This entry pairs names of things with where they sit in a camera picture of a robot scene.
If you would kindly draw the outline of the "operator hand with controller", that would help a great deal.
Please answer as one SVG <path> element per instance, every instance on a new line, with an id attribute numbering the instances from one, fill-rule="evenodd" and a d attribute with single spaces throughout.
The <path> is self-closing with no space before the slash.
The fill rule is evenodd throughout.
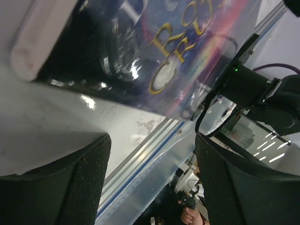
<path id="1" fill-rule="evenodd" d="M 186 225 L 204 225 L 204 219 L 200 212 L 189 207 L 183 209 L 180 219 Z"/>

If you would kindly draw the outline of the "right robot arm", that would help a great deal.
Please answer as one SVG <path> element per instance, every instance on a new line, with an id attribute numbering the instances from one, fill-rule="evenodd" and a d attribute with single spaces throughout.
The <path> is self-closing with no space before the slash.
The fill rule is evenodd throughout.
<path id="1" fill-rule="evenodd" d="M 279 135 L 300 131 L 300 72 L 282 79 L 268 78 L 241 64 L 229 67 L 222 78 L 221 95 L 242 109 L 251 120 L 271 126 Z"/>

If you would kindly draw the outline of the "purple Robinson Crusoe book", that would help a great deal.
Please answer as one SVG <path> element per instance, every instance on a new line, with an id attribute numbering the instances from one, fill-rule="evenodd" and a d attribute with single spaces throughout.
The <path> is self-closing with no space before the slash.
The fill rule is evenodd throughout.
<path id="1" fill-rule="evenodd" d="M 37 0 L 10 55 L 24 80 L 188 120 L 254 31 L 258 0 Z"/>

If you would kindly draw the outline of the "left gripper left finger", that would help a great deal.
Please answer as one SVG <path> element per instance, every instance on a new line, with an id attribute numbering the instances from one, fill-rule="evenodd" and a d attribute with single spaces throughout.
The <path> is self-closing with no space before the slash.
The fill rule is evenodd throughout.
<path id="1" fill-rule="evenodd" d="M 2 225 L 93 225 L 111 152 L 104 134 L 86 147 L 22 175 L 0 179 Z"/>

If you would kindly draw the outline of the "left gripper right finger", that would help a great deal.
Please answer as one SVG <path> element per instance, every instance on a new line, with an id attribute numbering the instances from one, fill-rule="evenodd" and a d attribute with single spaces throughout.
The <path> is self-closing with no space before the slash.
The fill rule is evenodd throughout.
<path id="1" fill-rule="evenodd" d="M 239 156 L 198 133 L 195 154 L 212 225 L 298 225 L 300 178 Z"/>

